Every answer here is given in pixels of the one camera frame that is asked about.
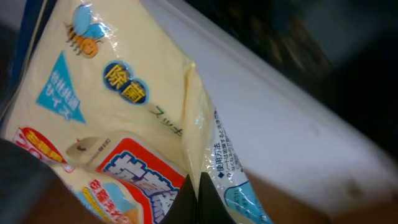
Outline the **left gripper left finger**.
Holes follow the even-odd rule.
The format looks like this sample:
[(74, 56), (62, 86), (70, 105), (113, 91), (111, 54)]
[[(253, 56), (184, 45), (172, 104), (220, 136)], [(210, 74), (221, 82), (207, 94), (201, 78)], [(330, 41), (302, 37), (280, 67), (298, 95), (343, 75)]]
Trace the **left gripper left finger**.
[(189, 175), (160, 224), (196, 224), (197, 223), (197, 196), (193, 189)]

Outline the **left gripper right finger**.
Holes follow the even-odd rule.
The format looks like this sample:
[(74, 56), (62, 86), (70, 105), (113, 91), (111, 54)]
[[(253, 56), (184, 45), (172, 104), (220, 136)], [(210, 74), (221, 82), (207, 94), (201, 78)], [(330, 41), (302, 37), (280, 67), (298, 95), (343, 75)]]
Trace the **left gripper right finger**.
[(199, 224), (236, 224), (220, 199), (212, 179), (201, 173), (198, 193)]

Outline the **yellow wet wipes bag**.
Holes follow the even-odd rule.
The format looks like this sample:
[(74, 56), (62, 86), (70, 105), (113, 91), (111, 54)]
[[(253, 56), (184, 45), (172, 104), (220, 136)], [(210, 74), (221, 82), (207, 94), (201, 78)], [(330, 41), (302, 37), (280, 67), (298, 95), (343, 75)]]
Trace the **yellow wet wipes bag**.
[(56, 1), (1, 136), (107, 223), (160, 223), (202, 172), (236, 223), (270, 223), (196, 65), (139, 1)]

